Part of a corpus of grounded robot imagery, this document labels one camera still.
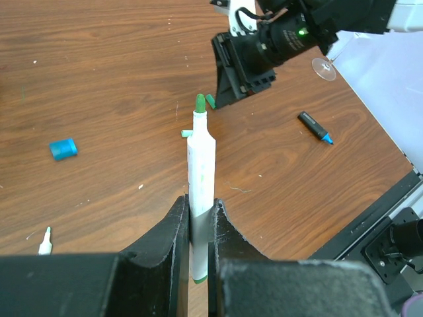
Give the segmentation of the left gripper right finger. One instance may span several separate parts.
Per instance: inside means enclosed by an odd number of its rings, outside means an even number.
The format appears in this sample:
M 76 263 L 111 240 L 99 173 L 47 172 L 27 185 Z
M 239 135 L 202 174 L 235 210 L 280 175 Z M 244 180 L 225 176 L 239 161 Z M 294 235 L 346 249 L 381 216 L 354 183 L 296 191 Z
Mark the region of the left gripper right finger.
M 271 260 L 211 209 L 209 316 L 396 316 L 376 274 L 360 262 Z

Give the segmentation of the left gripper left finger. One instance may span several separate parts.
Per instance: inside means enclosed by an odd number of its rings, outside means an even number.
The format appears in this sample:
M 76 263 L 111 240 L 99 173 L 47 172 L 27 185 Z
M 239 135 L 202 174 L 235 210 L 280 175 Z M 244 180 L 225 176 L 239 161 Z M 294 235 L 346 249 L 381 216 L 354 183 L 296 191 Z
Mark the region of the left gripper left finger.
M 188 198 L 120 252 L 3 256 L 2 316 L 186 316 Z

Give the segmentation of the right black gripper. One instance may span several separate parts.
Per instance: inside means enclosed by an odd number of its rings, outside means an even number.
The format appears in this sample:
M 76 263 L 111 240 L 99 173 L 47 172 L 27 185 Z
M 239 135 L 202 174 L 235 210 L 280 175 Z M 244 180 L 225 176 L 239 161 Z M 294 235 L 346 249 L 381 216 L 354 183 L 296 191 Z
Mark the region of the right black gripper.
M 217 34 L 211 44 L 217 67 L 215 107 L 223 108 L 271 87 L 274 69 L 311 48 L 302 13 L 284 13 L 246 36 Z

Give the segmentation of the dark green pen cap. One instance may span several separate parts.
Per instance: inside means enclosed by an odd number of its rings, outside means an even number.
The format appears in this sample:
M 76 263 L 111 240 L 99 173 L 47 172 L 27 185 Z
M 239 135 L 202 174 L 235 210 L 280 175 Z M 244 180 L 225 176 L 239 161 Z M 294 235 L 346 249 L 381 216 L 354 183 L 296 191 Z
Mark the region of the dark green pen cap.
M 206 95 L 206 101 L 209 103 L 212 109 L 216 109 L 215 99 L 211 94 Z

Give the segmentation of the white pen dark green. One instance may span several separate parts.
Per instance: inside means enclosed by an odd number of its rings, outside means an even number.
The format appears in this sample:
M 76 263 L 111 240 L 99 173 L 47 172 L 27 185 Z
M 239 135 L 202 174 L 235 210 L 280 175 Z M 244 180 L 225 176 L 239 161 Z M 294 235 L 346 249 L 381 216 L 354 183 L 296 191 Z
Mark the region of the white pen dark green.
M 208 131 L 206 98 L 198 94 L 192 133 L 186 138 L 190 211 L 190 272 L 196 284 L 208 277 L 208 231 L 214 206 L 216 140 Z

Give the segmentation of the white pen light green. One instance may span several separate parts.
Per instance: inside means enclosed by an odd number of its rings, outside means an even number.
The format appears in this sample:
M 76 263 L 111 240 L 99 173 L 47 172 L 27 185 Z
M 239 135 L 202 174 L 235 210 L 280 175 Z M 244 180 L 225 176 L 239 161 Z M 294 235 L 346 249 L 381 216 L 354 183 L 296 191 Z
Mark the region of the white pen light green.
M 52 242 L 51 242 L 51 227 L 47 227 L 42 242 L 38 248 L 38 255 L 50 255 L 52 253 Z

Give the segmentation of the light green pen cap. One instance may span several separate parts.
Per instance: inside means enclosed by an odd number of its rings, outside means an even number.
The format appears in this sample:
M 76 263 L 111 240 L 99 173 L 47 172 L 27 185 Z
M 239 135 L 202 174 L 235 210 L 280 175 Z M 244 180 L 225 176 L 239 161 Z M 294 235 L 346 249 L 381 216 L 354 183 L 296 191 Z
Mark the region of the light green pen cap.
M 193 133 L 192 130 L 182 130 L 181 131 L 181 137 L 182 138 L 190 137 L 192 135 L 192 133 Z

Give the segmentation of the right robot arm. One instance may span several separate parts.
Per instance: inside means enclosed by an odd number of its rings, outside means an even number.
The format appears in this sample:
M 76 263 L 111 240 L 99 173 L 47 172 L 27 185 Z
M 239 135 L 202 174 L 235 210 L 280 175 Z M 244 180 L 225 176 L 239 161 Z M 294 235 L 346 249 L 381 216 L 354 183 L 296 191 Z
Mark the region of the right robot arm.
M 421 1 L 212 1 L 229 29 L 212 38 L 215 107 L 271 87 L 275 68 L 318 47 L 326 55 L 338 32 L 384 34 L 422 30 Z

